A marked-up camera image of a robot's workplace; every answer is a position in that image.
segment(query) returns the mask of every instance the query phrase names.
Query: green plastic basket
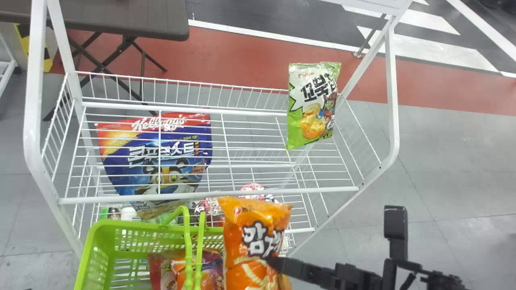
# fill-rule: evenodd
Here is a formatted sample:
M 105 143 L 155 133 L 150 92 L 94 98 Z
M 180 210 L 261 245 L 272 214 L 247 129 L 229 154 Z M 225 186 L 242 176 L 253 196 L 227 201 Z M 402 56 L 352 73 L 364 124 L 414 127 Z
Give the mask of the green plastic basket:
M 183 215 L 184 225 L 169 224 Z M 205 213 L 190 226 L 188 208 L 181 206 L 163 224 L 100 220 L 88 232 L 75 290 L 151 288 L 148 253 L 185 250 L 187 290 L 192 289 L 192 251 L 196 248 L 195 290 L 200 290 L 202 249 L 222 249 L 222 227 L 208 227 Z

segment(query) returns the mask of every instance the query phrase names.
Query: table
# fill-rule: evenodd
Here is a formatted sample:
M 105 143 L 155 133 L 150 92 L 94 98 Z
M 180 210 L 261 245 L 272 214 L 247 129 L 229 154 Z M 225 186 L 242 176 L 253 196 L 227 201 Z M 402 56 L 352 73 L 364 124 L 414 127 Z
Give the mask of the table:
M 28 24 L 30 3 L 30 0 L 4 1 L 0 6 L 0 21 Z M 60 4 L 66 28 L 94 32 L 83 44 L 69 38 L 70 44 L 75 48 L 72 55 L 82 54 L 94 63 L 96 68 L 93 72 L 103 71 L 113 74 L 107 66 L 130 46 L 134 46 L 142 54 L 142 74 L 145 58 L 161 70 L 167 71 L 136 44 L 136 38 L 185 41 L 189 37 L 185 0 L 61 0 Z M 103 61 L 99 61 L 89 54 L 86 48 L 102 33 L 120 34 L 122 41 L 113 53 Z M 82 79 L 81 87 L 89 81 L 89 77 Z M 118 84 L 132 97 L 141 101 L 140 94 L 123 82 Z M 52 114 L 53 110 L 43 120 L 50 121 Z

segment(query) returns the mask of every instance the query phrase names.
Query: folding table leg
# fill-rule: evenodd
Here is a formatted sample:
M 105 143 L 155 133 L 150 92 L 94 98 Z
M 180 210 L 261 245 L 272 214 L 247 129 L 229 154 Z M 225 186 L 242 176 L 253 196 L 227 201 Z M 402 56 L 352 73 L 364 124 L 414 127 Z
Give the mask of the folding table leg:
M 95 39 L 99 38 L 99 36 L 102 34 L 102 32 L 95 32 L 93 33 L 93 35 L 91 35 L 88 39 L 86 39 L 86 41 L 81 44 L 81 46 L 86 49 L 88 46 L 90 46 L 90 44 L 95 41 Z M 72 57 L 76 57 L 78 54 L 80 53 L 79 50 L 75 50 L 73 53 L 72 53 Z
M 145 52 L 143 52 L 141 54 L 141 71 L 140 71 L 140 76 L 141 77 L 144 77 L 144 73 L 145 73 Z M 141 93 L 143 92 L 143 78 L 140 79 L 140 95 Z
M 84 55 L 90 62 L 92 62 L 94 65 L 96 65 L 96 68 L 92 71 L 93 73 L 99 73 L 101 71 L 104 71 L 104 73 L 113 74 L 107 69 L 107 65 L 112 63 L 117 57 L 119 57 L 125 50 L 131 46 L 132 42 L 136 39 L 136 37 L 124 37 L 122 40 L 122 43 L 117 47 L 117 49 L 111 53 L 104 61 L 101 63 L 96 58 L 94 58 L 91 54 L 89 54 L 80 44 L 78 44 L 75 40 L 72 38 L 68 38 L 68 41 L 70 44 L 77 50 L 79 53 Z M 80 82 L 80 87 L 87 85 L 90 82 L 89 77 L 85 77 Z M 131 96 L 139 101 L 142 101 L 140 95 L 138 95 L 135 91 L 132 89 L 129 89 L 129 86 L 127 86 L 124 82 L 118 82 L 118 85 L 131 94 Z M 66 96 L 66 98 L 63 98 L 63 104 L 65 104 L 70 96 Z M 48 114 L 46 114 L 45 118 L 43 118 L 43 121 L 47 122 L 52 119 L 52 115 L 54 114 L 54 109 L 52 109 Z M 156 115 L 157 113 L 154 111 L 149 111 L 151 114 Z
M 147 54 L 145 51 L 143 51 L 143 49 L 138 45 L 136 44 L 136 42 L 133 42 L 131 43 L 142 55 L 144 55 L 148 60 L 150 60 L 153 64 L 155 64 L 157 67 L 159 67 L 159 69 L 161 69 L 162 71 L 166 72 L 168 71 L 164 66 L 162 66 L 159 62 L 157 62 L 157 60 L 155 60 L 154 58 L 152 58 L 149 54 Z

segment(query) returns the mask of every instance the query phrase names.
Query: red floor stripe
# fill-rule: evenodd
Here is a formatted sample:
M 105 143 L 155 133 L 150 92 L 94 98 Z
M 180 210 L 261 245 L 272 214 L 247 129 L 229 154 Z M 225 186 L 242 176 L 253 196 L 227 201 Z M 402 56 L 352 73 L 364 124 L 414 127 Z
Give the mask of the red floor stripe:
M 69 30 L 83 42 L 91 33 Z M 103 34 L 88 51 L 103 59 L 121 36 Z M 139 38 L 138 44 L 163 64 L 162 72 L 146 62 L 145 76 L 253 87 L 287 88 L 287 67 L 292 62 L 340 61 L 338 85 L 343 88 L 360 63 L 350 52 L 286 41 L 190 27 L 185 42 Z M 139 75 L 141 55 L 130 47 L 108 68 L 114 73 Z M 488 73 L 398 60 L 398 96 L 401 105 L 453 109 L 516 116 L 516 79 Z M 79 70 L 94 66 L 82 58 Z M 63 73 L 60 61 L 51 72 Z M 385 61 L 376 57 L 350 100 L 386 101 Z

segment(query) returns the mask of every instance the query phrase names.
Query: kellogg's logo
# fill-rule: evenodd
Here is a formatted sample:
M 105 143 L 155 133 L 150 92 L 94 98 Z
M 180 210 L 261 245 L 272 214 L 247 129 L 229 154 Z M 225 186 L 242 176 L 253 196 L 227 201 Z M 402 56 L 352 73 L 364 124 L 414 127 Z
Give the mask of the kellogg's logo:
M 183 128 L 183 124 L 186 122 L 183 115 L 179 115 L 179 118 L 166 118 L 159 121 L 159 117 L 144 117 L 141 120 L 134 122 L 131 127 L 133 131 L 150 131 L 161 126 L 163 131 L 175 131 L 177 127 Z

